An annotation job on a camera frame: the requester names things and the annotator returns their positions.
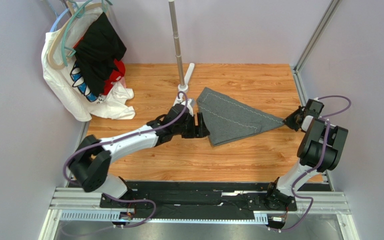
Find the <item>white wall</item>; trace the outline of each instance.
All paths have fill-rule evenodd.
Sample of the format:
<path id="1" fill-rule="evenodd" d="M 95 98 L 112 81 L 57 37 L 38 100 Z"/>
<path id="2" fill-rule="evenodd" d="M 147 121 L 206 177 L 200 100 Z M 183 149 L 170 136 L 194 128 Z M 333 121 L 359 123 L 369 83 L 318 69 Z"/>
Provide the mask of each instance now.
<path id="1" fill-rule="evenodd" d="M 40 0 L 0 1 L 0 240 L 36 240 L 81 131 L 42 77 L 54 16 Z"/>
<path id="2" fill-rule="evenodd" d="M 330 0 L 176 0 L 183 62 L 295 65 Z M 175 63 L 168 0 L 113 1 L 127 63 Z"/>
<path id="3" fill-rule="evenodd" d="M 331 118 L 349 129 L 334 185 L 346 193 L 360 238 L 384 239 L 384 1 L 342 1 L 301 77 L 309 98 L 351 98 L 352 108 Z M 327 100 L 324 112 L 343 106 Z"/>

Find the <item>white stitching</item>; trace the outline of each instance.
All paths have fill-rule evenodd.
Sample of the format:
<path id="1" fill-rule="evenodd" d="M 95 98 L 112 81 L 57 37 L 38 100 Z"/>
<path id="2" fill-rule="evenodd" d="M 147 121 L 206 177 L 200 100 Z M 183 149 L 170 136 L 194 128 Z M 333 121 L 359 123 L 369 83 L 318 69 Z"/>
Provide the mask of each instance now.
<path id="1" fill-rule="evenodd" d="M 246 128 L 254 128 L 254 129 L 255 129 L 255 130 L 254 130 L 254 133 L 257 133 L 257 129 L 258 129 L 258 128 L 255 127 L 255 126 L 247 126 L 247 125 L 241 124 L 241 123 L 239 123 L 239 122 L 237 122 L 237 121 L 227 119 L 226 117 L 222 117 L 222 116 L 220 116 L 220 115 L 217 115 L 216 113 L 214 113 L 214 112 L 212 112 L 212 111 L 210 111 L 210 110 L 208 110 L 208 109 L 206 109 L 205 107 L 202 107 L 202 106 L 200 106 L 199 108 L 200 108 L 200 109 L 204 109 L 205 111 L 207 111 L 207 112 L 209 112 L 209 113 L 211 113 L 211 114 L 213 114 L 213 115 L 216 115 L 216 116 L 219 117 L 219 118 L 228 120 L 229 122 L 239 124 L 239 125 L 241 125 L 241 126 L 243 126 L 243 127 L 246 127 Z"/>
<path id="2" fill-rule="evenodd" d="M 204 103 L 204 102 L 206 101 L 206 99 L 207 99 L 207 97 L 209 96 L 209 94 L 211 94 L 211 95 L 213 95 L 214 97 L 216 97 L 216 98 L 218 98 L 218 99 L 221 99 L 221 100 L 223 100 L 223 101 L 225 101 L 225 102 L 231 103 L 231 104 L 236 105 L 236 106 L 238 106 L 238 107 L 240 107 L 240 108 L 242 108 L 242 109 L 245 109 L 245 110 L 247 110 L 247 111 L 249 111 L 249 112 L 252 112 L 252 113 L 254 113 L 254 114 L 260 115 L 260 116 L 262 116 L 262 117 L 265 117 L 265 118 L 267 118 L 267 119 L 270 119 L 270 120 L 275 121 L 275 122 L 280 123 L 280 124 L 282 123 L 281 121 L 275 120 L 275 119 L 273 119 L 273 118 L 271 118 L 271 117 L 269 117 L 269 116 L 265 116 L 265 115 L 260 114 L 260 113 L 258 113 L 258 112 L 255 112 L 255 111 L 252 111 L 252 110 L 250 110 L 250 109 L 247 109 L 247 108 L 245 108 L 245 107 L 243 107 L 243 106 L 241 106 L 241 105 L 238 105 L 238 104 L 236 104 L 236 103 L 234 103 L 234 102 L 231 102 L 231 101 L 228 101 L 228 100 L 226 100 L 226 99 L 223 99 L 223 98 L 221 98 L 221 97 L 219 97 L 219 96 L 217 96 L 217 95 L 215 95 L 215 94 L 213 94 L 213 93 L 211 93 L 211 92 L 207 93 L 207 95 L 206 95 L 206 96 L 204 97 L 204 99 L 202 100 L 202 103 Z"/>

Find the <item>purple tube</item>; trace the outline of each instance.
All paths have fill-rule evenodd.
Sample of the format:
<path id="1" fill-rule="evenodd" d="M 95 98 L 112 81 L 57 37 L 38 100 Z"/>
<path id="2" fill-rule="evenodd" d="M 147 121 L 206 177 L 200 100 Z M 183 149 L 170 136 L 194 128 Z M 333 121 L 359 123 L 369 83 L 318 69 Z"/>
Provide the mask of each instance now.
<path id="1" fill-rule="evenodd" d="M 84 152 L 84 151 L 87 151 L 89 149 L 92 149 L 92 148 L 95 148 L 95 147 L 98 147 L 98 146 L 103 146 L 103 145 L 106 145 L 106 144 L 112 144 L 112 143 L 117 143 L 119 141 L 122 141 L 122 140 L 125 140 L 125 139 L 128 139 L 128 138 L 131 138 L 131 137 L 134 137 L 134 136 L 137 136 L 137 135 L 140 135 L 140 134 L 146 134 L 146 133 L 150 133 L 150 132 L 155 132 L 155 131 L 158 131 L 160 129 L 163 129 L 163 128 L 166 128 L 170 125 L 172 125 L 173 123 L 175 123 L 182 115 L 183 113 L 185 113 L 186 109 L 188 108 L 188 96 L 186 95 L 186 93 L 184 93 L 183 91 L 179 91 L 177 93 L 177 97 L 180 98 L 180 94 L 183 94 L 184 96 L 184 101 L 185 101 L 185 104 L 184 104 L 184 108 L 182 109 L 181 113 L 175 118 L 173 119 L 171 122 L 165 124 L 165 125 L 162 125 L 162 126 L 159 126 L 157 128 L 154 128 L 154 129 L 149 129 L 149 130 L 145 130 L 145 131 L 142 131 L 142 132 L 134 132 L 132 134 L 129 134 L 129 135 L 126 135 L 126 136 L 122 136 L 120 138 L 117 138 L 113 141 L 106 141 L 106 142 L 99 142 L 99 143 L 95 143 L 95 144 L 92 144 L 90 146 L 86 146 L 84 148 L 81 148 L 79 150 L 77 150 L 76 152 L 74 152 L 70 157 L 68 157 L 68 159 L 65 161 L 64 165 L 63 165 L 63 176 L 66 180 L 68 180 L 70 183 L 72 184 L 75 184 L 75 185 L 78 185 L 78 183 L 76 183 L 75 181 L 69 179 L 67 173 L 66 173 L 66 168 L 68 167 L 68 165 L 71 163 L 72 159 L 74 159 L 74 157 L 81 153 L 81 152 Z M 135 224 L 131 224 L 131 225 L 125 225 L 125 226 L 122 226 L 123 228 L 134 228 L 134 227 L 137 227 L 137 226 L 140 226 L 142 224 L 145 224 L 149 219 L 151 219 L 155 212 L 157 211 L 157 204 L 152 201 L 152 200 L 149 200 L 149 199 L 140 199 L 140 200 L 122 200 L 122 199 L 118 199 L 118 198 L 115 198 L 113 196 L 110 196 L 108 194 L 105 194 L 104 195 L 111 199 L 112 201 L 116 201 L 116 202 L 119 202 L 119 203 L 151 203 L 153 205 L 153 209 L 152 209 L 152 212 L 151 214 L 146 217 L 144 220 L 138 222 L 138 223 L 135 223 Z M 86 236 L 90 236 L 90 235 L 94 235 L 94 234 L 97 234 L 97 233 L 100 233 L 102 231 L 106 231 L 106 230 L 109 230 L 109 229 L 113 229 L 114 227 L 113 226 L 108 226 L 108 227 L 104 227 L 104 228 L 101 228 L 97 231 L 94 231 L 94 232 L 90 232 L 90 233 L 85 233 L 85 234 L 79 234 L 79 235 L 73 235 L 73 234 L 69 234 L 69 233 L 66 233 L 63 228 L 61 227 L 59 230 L 62 234 L 64 234 L 65 236 L 68 236 L 68 237 L 77 237 L 77 238 L 80 238 L 80 237 L 86 237 Z"/>
<path id="2" fill-rule="evenodd" d="M 292 194 L 294 195 L 294 197 L 298 198 L 298 199 L 309 199 L 310 200 L 310 203 L 309 203 L 309 207 L 306 209 L 306 212 L 304 212 L 303 216 L 300 218 L 300 220 L 298 222 L 296 222 L 293 226 L 289 227 L 289 228 L 286 228 L 286 229 L 282 229 L 281 232 L 288 232 L 288 231 L 292 231 L 294 230 L 300 223 L 303 222 L 303 220 L 305 219 L 305 217 L 308 215 L 309 211 L 311 210 L 311 207 L 312 205 L 314 204 L 314 198 L 311 197 L 311 196 L 300 196 L 300 195 L 297 195 L 296 194 L 296 191 L 294 190 L 294 188 L 296 187 L 296 184 L 302 179 L 304 178 L 308 173 L 312 172 L 312 171 L 315 171 L 317 170 L 322 162 L 324 161 L 324 156 L 325 156 L 325 150 L 327 148 L 327 141 L 328 141 L 328 133 L 330 132 L 330 126 L 331 126 L 331 123 L 329 120 L 326 120 L 326 129 L 325 129 L 325 135 L 323 136 L 323 143 L 322 143 L 322 153 L 320 155 L 320 158 L 319 158 L 319 161 L 318 163 L 316 164 L 315 167 L 307 170 L 306 172 L 304 172 L 302 175 L 300 175 L 293 183 L 292 183 Z M 279 232 L 279 229 L 276 229 L 276 228 L 273 228 L 274 231 L 276 232 Z"/>
<path id="3" fill-rule="evenodd" d="M 324 116 L 321 116 L 320 118 L 322 119 L 326 119 L 328 117 L 331 117 L 331 116 L 334 116 L 334 115 L 337 115 L 337 114 L 341 114 L 342 112 L 348 110 L 351 105 L 352 105 L 352 101 L 347 97 L 347 96 L 342 96 L 342 95 L 329 95 L 329 96 L 323 96 L 323 97 L 318 97 L 318 100 L 322 100 L 322 99 L 329 99 L 329 98 L 341 98 L 341 99 L 346 99 L 348 101 L 348 105 L 347 107 L 345 107 L 344 109 L 340 110 L 340 111 L 336 111 L 334 113 L 330 113 L 330 114 L 327 114 L 327 115 L 324 115 Z"/>
<path id="4" fill-rule="evenodd" d="M 83 147 L 81 149 L 78 149 L 76 152 L 74 152 L 71 156 L 68 157 L 68 159 L 65 161 L 65 163 L 63 164 L 63 177 L 71 184 L 74 184 L 74 185 L 79 185 L 76 181 L 74 180 L 71 180 L 69 177 L 68 177 L 68 174 L 67 174 L 67 167 L 71 164 L 71 161 L 74 159 L 74 157 L 79 154 L 79 153 L 82 153 L 84 151 L 87 151 L 89 149 L 92 149 L 92 148 L 95 148 L 95 147 L 99 147 L 99 146 L 103 146 L 103 145 L 106 145 L 106 144 L 114 144 L 114 143 L 118 143 L 119 141 L 122 141 L 122 140 L 125 140 L 125 139 L 128 139 L 128 138 L 131 138 L 131 137 L 134 137 L 134 136 L 137 136 L 137 135 L 140 135 L 140 134 L 146 134 L 146 133 L 150 133 L 150 132 L 155 132 L 155 131 L 158 131 L 158 130 L 161 130 L 161 129 L 164 129 L 172 124 L 174 124 L 182 115 L 183 113 L 185 113 L 186 109 L 188 108 L 188 96 L 186 95 L 186 93 L 184 93 L 183 91 L 179 91 L 177 93 L 177 98 L 180 98 L 180 94 L 183 94 L 184 96 L 184 101 L 185 101 L 185 104 L 184 104 L 184 108 L 181 110 L 181 113 L 175 118 L 173 119 L 171 122 L 165 124 L 165 125 L 162 125 L 162 126 L 159 126 L 157 128 L 154 128 L 154 129 L 149 129 L 149 130 L 146 130 L 146 131 L 142 131 L 142 132 L 133 132 L 129 135 L 126 135 L 126 136 L 122 136 L 120 138 L 117 138 L 113 141 L 104 141 L 104 142 L 98 142 L 98 143 L 95 143 L 95 144 L 92 144 L 90 146 L 86 146 L 86 147 Z"/>

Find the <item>silver pole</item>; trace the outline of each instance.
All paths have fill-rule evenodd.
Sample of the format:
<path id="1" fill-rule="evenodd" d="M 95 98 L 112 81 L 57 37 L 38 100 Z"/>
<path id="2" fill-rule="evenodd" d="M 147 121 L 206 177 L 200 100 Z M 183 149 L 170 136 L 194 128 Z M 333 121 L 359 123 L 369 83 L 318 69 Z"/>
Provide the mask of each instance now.
<path id="1" fill-rule="evenodd" d="M 180 52 L 179 30 L 177 29 L 177 17 L 174 0 L 168 0 L 170 6 L 171 25 L 173 26 L 173 38 L 175 46 L 175 57 L 177 59 L 178 76 L 180 77 L 180 85 L 185 86 L 185 76 L 183 75 L 182 53 Z"/>
<path id="2" fill-rule="evenodd" d="M 54 13 L 54 15 L 56 15 L 56 18 L 59 17 L 59 14 L 58 12 L 55 10 L 55 8 L 53 7 L 53 5 L 49 2 L 49 0 L 44 0 L 44 2 L 47 3 L 47 6 L 50 8 L 50 10 Z"/>
<path id="3" fill-rule="evenodd" d="M 65 1 L 65 0 L 60 0 L 60 2 L 62 3 L 62 5 L 65 7 L 65 9 L 68 9 L 69 7 L 68 7 L 68 4 L 67 4 L 67 2 Z M 72 13 L 71 13 L 71 11 L 68 11 L 67 13 L 66 13 L 69 17 L 72 17 Z"/>

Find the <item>wood grain surface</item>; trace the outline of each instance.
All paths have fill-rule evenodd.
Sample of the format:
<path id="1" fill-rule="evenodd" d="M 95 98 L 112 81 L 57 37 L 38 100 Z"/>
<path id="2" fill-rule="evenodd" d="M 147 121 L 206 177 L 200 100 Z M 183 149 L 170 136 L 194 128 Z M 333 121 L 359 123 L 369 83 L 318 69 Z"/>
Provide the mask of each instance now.
<path id="1" fill-rule="evenodd" d="M 173 105 L 179 84 L 175 64 L 127 64 L 126 84 L 134 90 L 127 101 L 136 116 L 111 120 L 93 116 L 88 135 L 113 137 L 135 130 Z M 253 108 L 285 118 L 300 105 L 287 64 L 197 64 L 188 97 L 197 99 L 204 87 L 228 95 Z M 172 141 L 130 154 L 110 166 L 110 173 L 126 180 L 270 182 L 297 161 L 302 132 L 286 126 L 213 147 L 208 137 Z M 311 179 L 321 182 L 320 175 Z"/>

